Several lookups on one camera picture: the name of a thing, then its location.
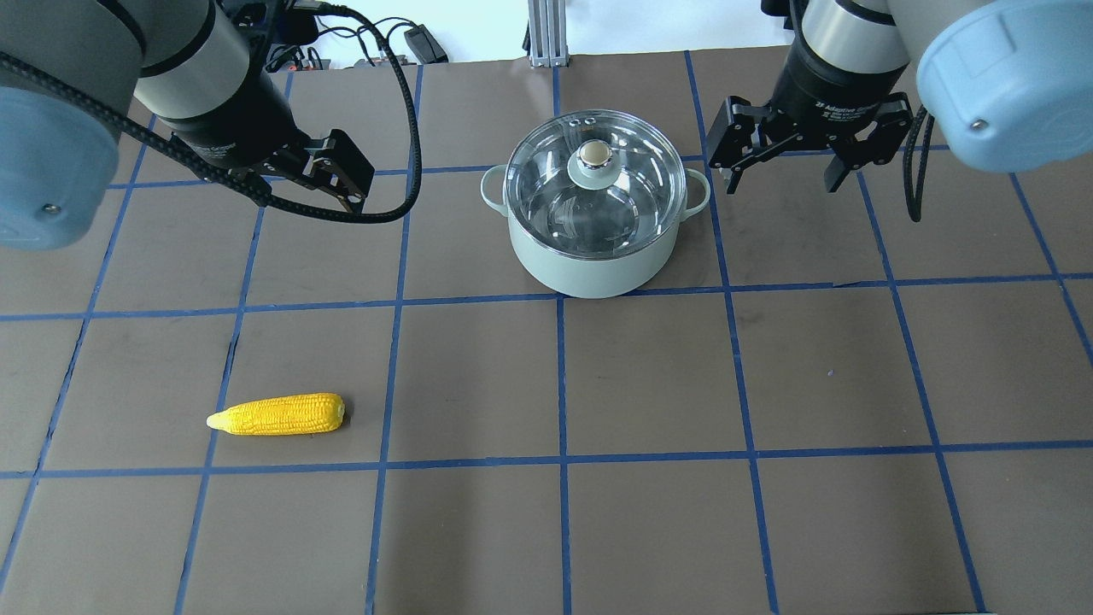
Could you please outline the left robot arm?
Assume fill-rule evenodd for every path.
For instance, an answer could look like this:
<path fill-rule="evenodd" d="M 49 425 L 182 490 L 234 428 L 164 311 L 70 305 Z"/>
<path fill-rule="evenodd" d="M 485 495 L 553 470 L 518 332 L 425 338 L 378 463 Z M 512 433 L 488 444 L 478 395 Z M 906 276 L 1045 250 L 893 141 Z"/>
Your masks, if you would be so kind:
<path fill-rule="evenodd" d="M 4 1 L 3 246 L 85 236 L 121 137 L 259 206 L 377 223 L 375 168 L 342 130 L 312 138 L 266 70 L 312 42 L 320 1 Z"/>

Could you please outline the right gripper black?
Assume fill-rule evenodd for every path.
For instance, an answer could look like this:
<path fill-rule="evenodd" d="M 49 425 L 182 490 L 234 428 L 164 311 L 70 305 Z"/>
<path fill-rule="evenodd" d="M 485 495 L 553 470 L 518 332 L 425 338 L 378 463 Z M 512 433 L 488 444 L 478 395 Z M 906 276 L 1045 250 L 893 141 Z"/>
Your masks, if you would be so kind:
<path fill-rule="evenodd" d="M 851 172 L 889 163 L 904 144 L 913 114 L 906 95 L 893 90 L 904 69 L 853 73 L 797 39 L 763 106 L 734 95 L 722 100 L 705 138 L 708 165 L 721 174 L 722 189 L 733 196 L 743 172 L 772 157 L 772 145 L 834 141 L 823 179 L 825 190 L 836 192 Z M 858 139 L 869 125 L 869 135 Z"/>

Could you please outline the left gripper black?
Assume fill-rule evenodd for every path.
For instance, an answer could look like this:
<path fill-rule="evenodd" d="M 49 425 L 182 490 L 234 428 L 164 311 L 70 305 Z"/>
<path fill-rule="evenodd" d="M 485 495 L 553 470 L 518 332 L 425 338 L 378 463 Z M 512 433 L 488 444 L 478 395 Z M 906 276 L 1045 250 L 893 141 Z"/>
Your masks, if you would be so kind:
<path fill-rule="evenodd" d="M 221 170 L 290 179 L 362 214 L 375 167 L 341 129 L 324 139 L 301 130 L 284 94 L 270 81 L 245 81 L 218 108 L 190 118 L 161 116 L 205 163 Z"/>

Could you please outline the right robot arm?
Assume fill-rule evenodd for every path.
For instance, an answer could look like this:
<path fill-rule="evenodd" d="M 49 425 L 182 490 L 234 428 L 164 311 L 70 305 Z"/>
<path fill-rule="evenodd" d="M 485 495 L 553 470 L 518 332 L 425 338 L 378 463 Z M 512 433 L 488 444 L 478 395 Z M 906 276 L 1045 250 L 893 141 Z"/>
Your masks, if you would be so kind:
<path fill-rule="evenodd" d="M 734 192 L 743 172 L 790 151 L 828 150 L 830 191 L 893 159 L 919 102 L 951 151 L 1019 173 L 1092 147 L 1089 1 L 765 1 L 795 32 L 769 100 L 722 100 L 708 164 Z"/>

